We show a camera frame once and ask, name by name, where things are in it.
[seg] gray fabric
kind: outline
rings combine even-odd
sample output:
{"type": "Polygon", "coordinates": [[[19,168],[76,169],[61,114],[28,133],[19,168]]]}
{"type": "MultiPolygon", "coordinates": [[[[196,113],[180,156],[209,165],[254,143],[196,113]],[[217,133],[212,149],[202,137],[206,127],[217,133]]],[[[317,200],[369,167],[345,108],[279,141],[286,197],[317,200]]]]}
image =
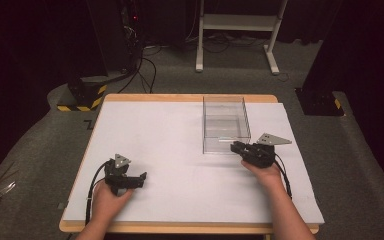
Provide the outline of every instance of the gray fabric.
{"type": "MultiPolygon", "coordinates": [[[[204,52],[204,71],[195,72],[195,51],[164,48],[147,56],[157,66],[155,93],[273,94],[284,103],[314,193],[326,223],[318,239],[384,239],[384,174],[353,117],[343,93],[335,92],[346,116],[305,116],[294,93],[301,87],[320,44],[277,43],[275,58],[282,72],[271,75],[261,45],[230,47],[222,53],[204,52]]],[[[145,55],[156,49],[145,50],[145,55]]],[[[153,70],[143,62],[148,81],[153,70]]],[[[108,85],[117,92],[127,80],[108,85]]],[[[0,166],[0,176],[18,173],[17,186],[0,205],[0,239],[66,239],[59,230],[63,210],[87,147],[91,130],[84,120],[96,112],[56,109],[66,86],[48,95],[52,109],[18,141],[0,166]]],[[[124,91],[143,92],[139,77],[124,91]]],[[[261,239],[261,236],[129,235],[120,239],[261,239]]]]}

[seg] silver metal bracket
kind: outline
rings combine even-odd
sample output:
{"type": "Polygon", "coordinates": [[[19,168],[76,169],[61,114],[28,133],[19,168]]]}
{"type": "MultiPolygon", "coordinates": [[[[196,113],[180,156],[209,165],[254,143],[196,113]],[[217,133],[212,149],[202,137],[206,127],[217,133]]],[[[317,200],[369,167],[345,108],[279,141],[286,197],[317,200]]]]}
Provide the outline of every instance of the silver metal bracket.
{"type": "Polygon", "coordinates": [[[121,168],[132,162],[128,158],[123,157],[120,154],[116,154],[114,160],[115,160],[115,168],[121,168]]]}
{"type": "Polygon", "coordinates": [[[281,137],[277,137],[268,133],[264,133],[258,140],[257,143],[264,144],[264,145],[281,145],[281,144],[291,144],[292,141],[288,139],[284,139],[281,137]]]}

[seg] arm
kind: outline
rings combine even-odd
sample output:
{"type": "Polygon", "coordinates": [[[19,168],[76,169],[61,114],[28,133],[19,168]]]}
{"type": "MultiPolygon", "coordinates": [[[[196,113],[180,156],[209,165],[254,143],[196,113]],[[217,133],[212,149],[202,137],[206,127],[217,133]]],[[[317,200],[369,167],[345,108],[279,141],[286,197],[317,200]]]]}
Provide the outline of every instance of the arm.
{"type": "Polygon", "coordinates": [[[279,168],[276,165],[257,168],[245,161],[242,161],[242,165],[254,173],[258,182],[267,190],[276,239],[315,239],[286,193],[279,168]]]}
{"type": "Polygon", "coordinates": [[[126,205],[133,191],[133,189],[128,189],[122,196],[117,197],[114,196],[110,187],[104,181],[96,184],[93,191],[92,218],[77,236],[76,240],[104,239],[108,226],[126,205]]]}

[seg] clear plastic box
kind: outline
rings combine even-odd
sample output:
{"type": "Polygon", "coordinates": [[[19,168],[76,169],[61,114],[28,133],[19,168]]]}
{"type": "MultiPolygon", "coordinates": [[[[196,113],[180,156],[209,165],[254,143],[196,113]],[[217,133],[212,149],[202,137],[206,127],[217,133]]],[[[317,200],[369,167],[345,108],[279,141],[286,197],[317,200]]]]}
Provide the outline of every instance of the clear plastic box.
{"type": "Polygon", "coordinates": [[[249,143],[249,131],[244,98],[240,96],[204,96],[203,152],[234,154],[234,141],[249,143]]]}

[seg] wooden table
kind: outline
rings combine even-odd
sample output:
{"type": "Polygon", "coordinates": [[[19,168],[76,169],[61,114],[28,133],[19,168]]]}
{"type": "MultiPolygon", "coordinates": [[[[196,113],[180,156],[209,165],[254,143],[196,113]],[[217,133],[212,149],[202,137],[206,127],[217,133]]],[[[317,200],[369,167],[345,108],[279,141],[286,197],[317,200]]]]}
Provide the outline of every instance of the wooden table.
{"type": "MultiPolygon", "coordinates": [[[[203,94],[107,95],[73,185],[69,204],[61,218],[60,229],[64,232],[80,232],[83,229],[86,197],[92,177],[103,162],[109,158],[114,158],[114,154],[118,153],[132,160],[127,173],[128,176],[138,176],[147,171],[148,177],[144,187],[135,191],[132,200],[116,217],[108,229],[109,232],[272,233],[271,217],[265,195],[261,192],[261,187],[255,178],[240,166],[240,157],[235,154],[207,155],[202,154],[202,152],[197,153],[199,146],[195,145],[202,144],[202,139],[195,138],[199,138],[202,133],[197,134],[197,137],[190,138],[185,138],[182,135],[194,135],[188,131],[196,132],[190,128],[202,121],[202,115],[201,120],[196,118],[199,118],[200,105],[202,109],[203,96],[203,94]],[[179,117],[177,115],[179,112],[183,112],[185,117],[179,117]],[[184,120],[185,123],[179,124],[179,119],[184,120]],[[164,126],[166,121],[172,122],[168,126],[164,126]],[[172,127],[173,131],[167,130],[168,127],[172,127]],[[239,183],[246,187],[244,189],[238,188],[236,185],[239,183]],[[186,186],[186,189],[180,189],[176,184],[181,184],[180,188],[186,186]],[[243,215],[247,218],[248,215],[251,216],[256,211],[261,211],[261,215],[264,215],[263,220],[258,220],[259,216],[257,215],[255,217],[257,220],[251,217],[249,221],[240,222],[242,221],[240,218],[244,217],[243,215]],[[225,212],[232,212],[236,215],[224,216],[225,212]]],[[[270,110],[272,107],[284,111],[283,105],[277,103],[277,98],[272,95],[228,96],[244,97],[252,133],[251,142],[255,142],[262,134],[255,133],[255,131],[262,130],[259,129],[261,124],[257,123],[256,125],[255,121],[260,121],[260,119],[253,117],[254,115],[261,115],[261,111],[255,111],[260,103],[264,103],[261,105],[261,110],[267,111],[267,114],[272,111],[270,110]]],[[[283,156],[282,159],[288,169],[292,192],[294,199],[296,199],[294,202],[296,201],[295,204],[304,220],[310,219],[310,222],[307,221],[308,227],[313,233],[316,233],[324,220],[315,202],[311,183],[293,138],[286,112],[283,113],[282,111],[279,113],[280,117],[274,114],[276,115],[273,117],[275,119],[266,121],[266,123],[264,123],[264,119],[261,119],[262,124],[268,127],[277,126],[281,121],[287,122],[285,126],[279,126],[279,128],[270,127],[269,133],[284,134],[282,137],[293,140],[293,144],[279,147],[277,151],[279,151],[280,156],[283,156]]]]}

